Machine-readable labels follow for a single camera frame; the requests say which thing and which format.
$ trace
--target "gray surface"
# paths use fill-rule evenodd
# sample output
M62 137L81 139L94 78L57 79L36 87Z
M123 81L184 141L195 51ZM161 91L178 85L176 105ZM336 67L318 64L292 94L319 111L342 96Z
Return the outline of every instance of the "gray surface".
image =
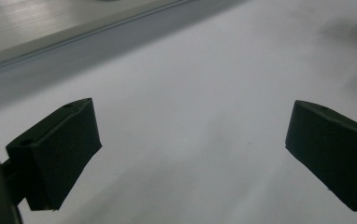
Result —
M357 223L284 148L296 99L357 120L357 1L192 1L0 68L0 160L85 97L104 147L27 224Z
M0 63L182 0L0 0Z

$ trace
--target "screw hole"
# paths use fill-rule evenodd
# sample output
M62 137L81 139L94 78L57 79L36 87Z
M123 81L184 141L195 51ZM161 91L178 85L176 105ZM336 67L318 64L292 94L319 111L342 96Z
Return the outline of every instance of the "screw hole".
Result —
M33 142L34 142L33 139L26 139L26 140L21 141L21 146L25 147L25 146L32 144Z

